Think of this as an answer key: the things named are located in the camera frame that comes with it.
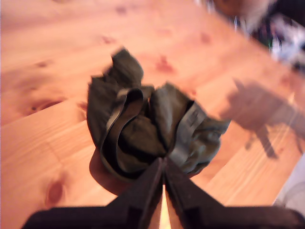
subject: dark green fabric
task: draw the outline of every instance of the dark green fabric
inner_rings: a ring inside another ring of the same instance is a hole
[[[110,149],[102,148],[101,141],[107,139],[107,122],[115,108],[122,103],[118,98],[120,91],[132,88],[142,91],[140,113],[124,126],[119,135],[121,152],[117,155],[122,156],[116,158],[117,162],[106,162],[111,167],[109,170],[124,178],[128,177],[126,171],[120,172],[118,165],[128,165],[127,171],[138,171],[139,175],[155,158],[170,154],[175,145],[177,126],[193,101],[169,83],[156,90],[153,86],[142,86],[143,70],[125,49],[116,53],[112,61],[113,66],[103,76],[92,78],[88,92],[87,123],[94,144],[102,149],[103,158],[103,154]],[[185,173],[198,173],[209,164],[219,150],[220,136],[225,133],[229,123],[210,117],[203,120],[187,146],[189,156],[181,166]]]

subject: table surface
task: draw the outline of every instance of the table surface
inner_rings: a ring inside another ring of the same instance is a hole
[[[121,46],[143,83],[169,81],[232,119],[192,181],[225,205],[271,205],[305,149],[305,81],[267,49],[191,0],[3,0],[2,228],[53,206],[106,205],[128,187],[102,166],[86,123],[91,75]]]

